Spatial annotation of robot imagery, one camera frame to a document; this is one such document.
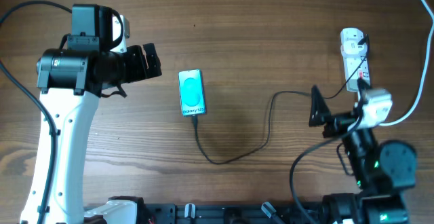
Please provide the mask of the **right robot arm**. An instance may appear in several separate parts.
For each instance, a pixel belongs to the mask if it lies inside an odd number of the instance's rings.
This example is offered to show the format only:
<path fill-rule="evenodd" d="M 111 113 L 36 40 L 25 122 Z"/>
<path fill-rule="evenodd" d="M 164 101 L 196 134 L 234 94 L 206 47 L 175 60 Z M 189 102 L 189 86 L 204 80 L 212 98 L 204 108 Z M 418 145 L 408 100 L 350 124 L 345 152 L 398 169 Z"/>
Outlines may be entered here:
<path fill-rule="evenodd" d="M 409 143 L 378 143 L 373 128 L 392 106 L 391 94 L 358 79 L 359 100 L 353 110 L 332 114 L 319 88 L 311 89 L 309 126 L 323 126 L 323 136 L 342 141 L 360 193 L 334 193 L 323 197 L 319 223 L 409 223 L 403 192 L 416 185 L 417 153 Z"/>

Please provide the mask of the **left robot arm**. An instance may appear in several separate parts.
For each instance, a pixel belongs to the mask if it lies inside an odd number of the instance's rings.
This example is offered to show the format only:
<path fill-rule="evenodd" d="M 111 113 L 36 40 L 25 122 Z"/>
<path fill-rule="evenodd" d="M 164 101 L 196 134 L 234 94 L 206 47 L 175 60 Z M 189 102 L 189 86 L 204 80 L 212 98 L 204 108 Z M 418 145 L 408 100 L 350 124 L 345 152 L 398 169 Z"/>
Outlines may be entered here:
<path fill-rule="evenodd" d="M 148 223 L 142 198 L 117 196 L 83 207 L 83 170 L 90 126 L 106 89 L 161 75 L 152 43 L 125 46 L 126 21 L 101 5 L 72 7 L 71 33 L 37 62 L 41 130 L 31 191 L 21 223 Z"/>

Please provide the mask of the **light blue smartphone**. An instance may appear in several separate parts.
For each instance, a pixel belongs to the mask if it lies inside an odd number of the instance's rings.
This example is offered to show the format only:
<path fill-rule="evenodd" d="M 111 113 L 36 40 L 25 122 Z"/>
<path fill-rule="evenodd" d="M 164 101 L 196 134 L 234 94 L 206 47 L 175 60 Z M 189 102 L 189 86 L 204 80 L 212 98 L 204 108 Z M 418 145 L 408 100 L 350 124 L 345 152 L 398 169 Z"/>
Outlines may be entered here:
<path fill-rule="evenodd" d="M 183 116 L 206 113 L 202 74 L 199 69 L 178 73 L 180 108 Z"/>

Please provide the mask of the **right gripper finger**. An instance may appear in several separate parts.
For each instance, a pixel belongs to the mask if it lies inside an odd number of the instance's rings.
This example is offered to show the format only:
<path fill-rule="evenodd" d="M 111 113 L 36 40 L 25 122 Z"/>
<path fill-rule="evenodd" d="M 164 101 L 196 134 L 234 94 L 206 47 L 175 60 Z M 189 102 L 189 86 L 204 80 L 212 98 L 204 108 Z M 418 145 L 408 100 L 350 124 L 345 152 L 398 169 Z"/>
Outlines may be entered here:
<path fill-rule="evenodd" d="M 358 95 L 358 100 L 362 99 L 362 95 L 365 91 L 367 90 L 371 90 L 372 87 L 370 86 L 370 84 L 364 80 L 363 78 L 359 78 L 357 80 L 357 95 Z"/>
<path fill-rule="evenodd" d="M 309 115 L 309 127 L 322 126 L 330 123 L 332 114 L 326 105 L 324 97 L 321 95 L 319 88 L 311 88 L 311 112 Z"/>

